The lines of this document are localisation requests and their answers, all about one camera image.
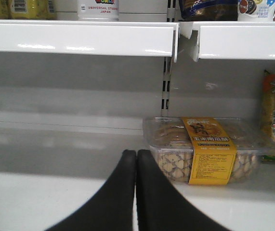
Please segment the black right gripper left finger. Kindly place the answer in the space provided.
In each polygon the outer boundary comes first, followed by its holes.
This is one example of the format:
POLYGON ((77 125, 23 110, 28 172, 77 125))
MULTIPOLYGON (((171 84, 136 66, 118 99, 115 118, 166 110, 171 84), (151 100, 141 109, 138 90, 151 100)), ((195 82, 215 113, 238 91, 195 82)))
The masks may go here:
POLYGON ((102 187, 49 231, 132 231, 137 153, 124 150, 102 187))

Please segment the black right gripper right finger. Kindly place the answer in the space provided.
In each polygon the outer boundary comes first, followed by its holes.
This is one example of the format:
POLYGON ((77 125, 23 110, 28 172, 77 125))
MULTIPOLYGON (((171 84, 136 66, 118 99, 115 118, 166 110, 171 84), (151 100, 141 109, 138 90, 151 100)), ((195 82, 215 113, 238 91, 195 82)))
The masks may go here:
POLYGON ((140 231, 228 230, 175 189, 149 150, 139 150, 137 153, 136 199, 140 231))

